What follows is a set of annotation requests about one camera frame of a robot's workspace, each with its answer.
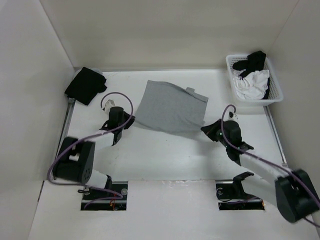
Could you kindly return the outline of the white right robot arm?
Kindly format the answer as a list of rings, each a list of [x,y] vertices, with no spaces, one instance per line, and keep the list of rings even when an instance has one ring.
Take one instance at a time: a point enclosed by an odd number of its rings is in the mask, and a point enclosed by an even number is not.
[[[243,141],[241,129],[235,120],[217,120],[201,127],[213,142],[221,143],[228,158],[246,172],[236,175],[225,190],[217,189],[219,200],[244,202],[252,197],[263,199],[275,207],[290,223],[319,211],[320,199],[309,175],[302,169],[290,170],[272,162],[263,162],[254,148]]]

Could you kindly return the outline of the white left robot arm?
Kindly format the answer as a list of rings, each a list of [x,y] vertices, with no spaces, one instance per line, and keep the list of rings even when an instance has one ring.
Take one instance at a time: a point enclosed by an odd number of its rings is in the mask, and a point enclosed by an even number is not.
[[[135,121],[132,114],[120,106],[108,110],[108,119],[97,133],[78,139],[67,136],[62,142],[58,156],[48,171],[48,179],[62,179],[72,185],[95,190],[100,199],[108,199],[112,193],[112,178],[94,170],[95,153],[98,150],[116,145],[122,132]]]

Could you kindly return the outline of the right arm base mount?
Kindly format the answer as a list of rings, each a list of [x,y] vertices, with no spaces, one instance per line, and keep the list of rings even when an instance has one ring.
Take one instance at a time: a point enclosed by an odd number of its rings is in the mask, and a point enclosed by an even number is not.
[[[264,211],[265,205],[261,198],[244,191],[243,181],[253,176],[252,172],[243,172],[232,180],[218,180],[215,182],[218,209],[220,211]]]

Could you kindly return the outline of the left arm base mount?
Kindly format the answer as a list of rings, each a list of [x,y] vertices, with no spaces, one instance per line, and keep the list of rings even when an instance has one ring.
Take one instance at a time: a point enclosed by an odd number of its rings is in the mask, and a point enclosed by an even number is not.
[[[128,199],[128,181],[115,181],[110,185],[110,190],[122,195],[100,191],[91,188],[79,189],[82,194],[81,211],[126,211]]]

